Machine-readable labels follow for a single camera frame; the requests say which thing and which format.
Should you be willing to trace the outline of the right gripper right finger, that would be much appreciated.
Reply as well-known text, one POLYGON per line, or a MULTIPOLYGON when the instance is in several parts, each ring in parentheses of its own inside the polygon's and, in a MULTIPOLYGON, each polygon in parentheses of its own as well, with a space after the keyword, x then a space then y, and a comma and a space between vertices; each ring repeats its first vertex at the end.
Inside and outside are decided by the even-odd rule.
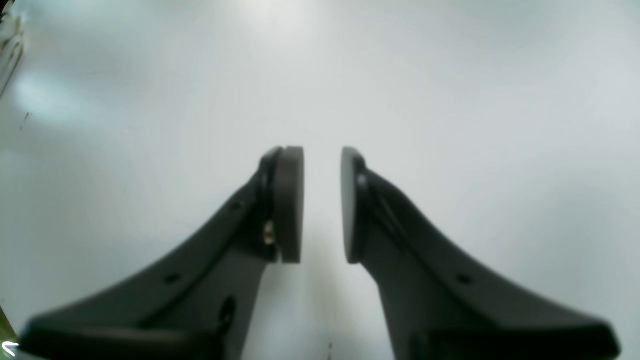
POLYGON ((456 246, 361 153, 341 153, 343 242, 377 285, 397 360, 614 360, 614 328, 456 246))

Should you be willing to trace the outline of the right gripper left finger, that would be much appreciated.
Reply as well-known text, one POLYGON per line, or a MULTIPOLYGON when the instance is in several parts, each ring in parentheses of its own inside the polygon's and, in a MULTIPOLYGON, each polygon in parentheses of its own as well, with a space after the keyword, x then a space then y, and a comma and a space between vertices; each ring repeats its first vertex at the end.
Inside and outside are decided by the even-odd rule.
POLYGON ((87 299, 32 318, 20 360, 238 360, 270 264, 299 264, 304 150, 277 146, 169 255, 87 299))

